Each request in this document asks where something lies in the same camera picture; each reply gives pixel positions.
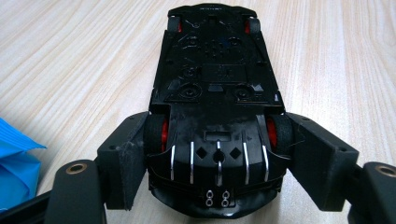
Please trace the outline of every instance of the wooden table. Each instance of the wooden table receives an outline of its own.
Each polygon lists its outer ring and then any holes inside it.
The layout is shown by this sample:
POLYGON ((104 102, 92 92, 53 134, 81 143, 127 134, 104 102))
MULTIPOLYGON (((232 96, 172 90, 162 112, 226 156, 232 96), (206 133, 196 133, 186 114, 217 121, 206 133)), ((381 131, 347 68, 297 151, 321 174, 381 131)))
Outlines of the wooden table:
MULTIPOLYGON (((201 1, 8 1, 0 4, 0 117, 47 150, 39 191, 65 163, 94 159, 128 116, 148 109, 167 11, 201 1)), ((289 112, 395 165, 394 1, 221 1, 255 10, 289 112)), ((234 221, 186 217, 157 201, 145 177, 131 212, 109 223, 345 223, 320 212, 292 177, 280 195, 234 221)))

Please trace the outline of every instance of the blue cloth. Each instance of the blue cloth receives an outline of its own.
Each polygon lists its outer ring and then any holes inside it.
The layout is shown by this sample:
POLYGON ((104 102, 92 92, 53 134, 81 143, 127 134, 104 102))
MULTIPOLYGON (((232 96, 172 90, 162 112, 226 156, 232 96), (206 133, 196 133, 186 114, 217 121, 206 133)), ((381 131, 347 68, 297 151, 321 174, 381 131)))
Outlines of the blue cloth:
POLYGON ((0 119, 0 213, 35 197, 41 162, 27 154, 39 145, 0 119))

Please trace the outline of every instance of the black plastic chassis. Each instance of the black plastic chassis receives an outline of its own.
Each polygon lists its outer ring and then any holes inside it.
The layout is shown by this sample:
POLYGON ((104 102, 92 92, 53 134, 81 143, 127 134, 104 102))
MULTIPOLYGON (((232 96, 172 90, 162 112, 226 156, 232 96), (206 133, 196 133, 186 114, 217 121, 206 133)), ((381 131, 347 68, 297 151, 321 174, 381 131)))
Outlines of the black plastic chassis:
POLYGON ((168 141, 148 155, 150 189, 193 217, 246 215, 275 198, 290 160, 268 139, 265 115, 284 106, 262 33, 249 27, 260 26, 256 13, 198 5, 168 17, 149 107, 169 118, 168 141))

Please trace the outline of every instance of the red wheel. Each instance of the red wheel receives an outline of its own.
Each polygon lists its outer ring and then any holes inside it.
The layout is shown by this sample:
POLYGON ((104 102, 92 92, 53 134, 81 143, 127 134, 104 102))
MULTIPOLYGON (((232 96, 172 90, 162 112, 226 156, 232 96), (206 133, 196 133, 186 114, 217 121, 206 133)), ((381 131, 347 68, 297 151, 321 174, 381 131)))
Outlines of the red wheel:
POLYGON ((290 119, 284 115, 267 117, 267 132, 273 152, 278 155, 290 156, 293 144, 293 129, 290 119))
POLYGON ((180 17, 169 17, 168 18, 168 32, 181 33, 181 19, 180 17))
POLYGON ((168 120, 165 115, 148 116, 143 132, 145 154, 165 152, 168 139, 168 120))
POLYGON ((246 34, 257 34, 261 30, 260 21, 256 18, 247 18, 245 21, 245 33, 246 34))

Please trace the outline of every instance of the screw hole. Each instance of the screw hole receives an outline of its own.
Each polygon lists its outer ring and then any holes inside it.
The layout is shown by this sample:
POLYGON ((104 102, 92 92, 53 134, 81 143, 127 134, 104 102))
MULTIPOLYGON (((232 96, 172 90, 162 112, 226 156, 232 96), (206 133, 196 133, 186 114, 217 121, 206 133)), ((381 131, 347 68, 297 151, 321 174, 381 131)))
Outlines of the screw hole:
POLYGON ((230 198, 230 192, 228 192, 227 190, 223 192, 222 194, 223 199, 229 199, 230 198))
POLYGON ((228 200, 226 200, 226 199, 224 199, 224 200, 221 202, 221 206, 223 206, 223 207, 228 207, 229 204, 230 204, 230 203, 229 203, 228 200))
POLYGON ((83 172, 85 169, 87 169, 87 164, 77 163, 69 166, 66 170, 66 173, 69 175, 76 175, 83 172))
POLYGON ((211 199, 213 198, 213 191, 212 190, 208 190, 206 193, 206 198, 211 199))
POLYGON ((217 150, 215 154, 213 154, 213 161, 215 163, 224 162, 225 155, 220 150, 217 150))
POLYGON ((382 175, 387 175, 390 177, 396 177, 396 170, 393 167, 388 167, 384 165, 377 165, 375 169, 382 175))
POLYGON ((212 199, 207 199, 206 200, 206 206, 211 207, 213 205, 213 200, 212 199))

